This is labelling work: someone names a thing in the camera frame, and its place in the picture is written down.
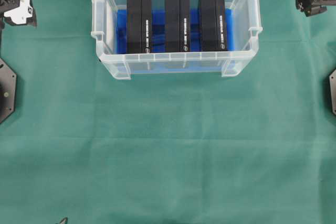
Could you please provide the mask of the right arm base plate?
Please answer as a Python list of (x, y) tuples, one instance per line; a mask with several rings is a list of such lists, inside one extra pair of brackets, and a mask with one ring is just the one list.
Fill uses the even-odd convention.
[(335, 116), (335, 69), (322, 82), (325, 108)]

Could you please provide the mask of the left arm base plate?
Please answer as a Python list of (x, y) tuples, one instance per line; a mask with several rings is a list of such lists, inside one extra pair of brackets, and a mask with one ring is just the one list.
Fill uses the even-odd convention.
[(16, 73), (1, 59), (0, 82), (1, 82), (1, 117), (3, 123), (15, 111), (16, 97)]

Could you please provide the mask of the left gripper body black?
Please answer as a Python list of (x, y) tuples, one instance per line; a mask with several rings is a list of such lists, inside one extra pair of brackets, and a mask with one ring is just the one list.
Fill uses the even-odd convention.
[(1, 27), (37, 26), (36, 11), (33, 0), (1, 0)]

